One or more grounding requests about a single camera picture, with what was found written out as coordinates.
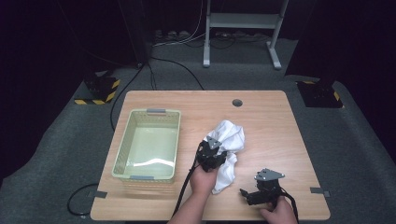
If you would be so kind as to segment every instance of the table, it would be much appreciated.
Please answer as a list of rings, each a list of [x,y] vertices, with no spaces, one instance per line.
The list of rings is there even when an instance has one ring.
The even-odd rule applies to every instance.
[[[234,106],[233,100],[242,101]],[[129,112],[133,108],[167,108],[181,111],[175,182],[148,184],[122,182],[111,175]],[[330,217],[303,139],[283,91],[130,91],[126,94],[110,145],[99,192],[91,216],[95,220],[168,220],[202,139],[224,119],[244,128],[245,148],[237,152],[235,180],[218,195],[209,197],[203,220],[262,220],[239,189],[257,191],[253,176],[262,168],[286,177],[279,184],[297,202],[301,220]],[[183,201],[191,194],[188,186]]]
[[[211,13],[211,0],[207,0],[206,8],[206,26],[205,26],[205,44],[204,44],[204,67],[210,66],[210,29],[212,27],[222,28],[254,28],[254,29],[271,29],[274,33],[271,41],[266,45],[273,61],[274,68],[280,70],[282,65],[277,57],[275,44],[285,17],[286,8],[289,0],[283,0],[282,7],[278,14],[241,14],[241,13]]]

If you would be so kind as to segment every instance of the white cloth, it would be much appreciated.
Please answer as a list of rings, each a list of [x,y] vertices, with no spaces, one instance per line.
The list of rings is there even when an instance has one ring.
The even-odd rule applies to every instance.
[[[233,167],[237,162],[235,152],[244,148],[244,129],[241,126],[231,123],[229,120],[223,120],[216,129],[207,136],[221,142],[218,155],[223,151],[227,151],[226,161],[220,166],[216,186],[212,189],[213,194],[218,194],[231,185],[235,179],[233,173]]]

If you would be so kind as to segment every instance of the table hole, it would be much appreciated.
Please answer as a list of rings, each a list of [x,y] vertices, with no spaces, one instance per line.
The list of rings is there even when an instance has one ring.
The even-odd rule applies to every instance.
[[[241,100],[239,100],[239,99],[234,99],[233,100],[233,105],[236,106],[236,107],[239,107],[242,104],[243,104],[243,102]]]

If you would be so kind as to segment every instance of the white metal stand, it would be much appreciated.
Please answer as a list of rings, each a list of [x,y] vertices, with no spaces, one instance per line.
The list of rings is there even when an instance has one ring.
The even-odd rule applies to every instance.
[[[256,29],[274,29],[271,41],[267,41],[266,45],[270,52],[274,68],[279,70],[282,68],[277,58],[275,44],[279,35],[280,27],[285,16],[285,11],[289,0],[283,0],[279,14],[239,14],[239,13],[211,13],[210,3],[207,0],[206,11],[206,28],[205,28],[205,45],[204,45],[204,67],[210,66],[210,40],[209,32],[211,27],[225,28],[256,28]]]

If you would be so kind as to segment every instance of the plastic basket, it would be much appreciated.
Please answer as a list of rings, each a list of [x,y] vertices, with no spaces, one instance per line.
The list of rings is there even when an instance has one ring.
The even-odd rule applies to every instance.
[[[172,183],[180,117],[172,109],[132,110],[112,175],[123,181]]]

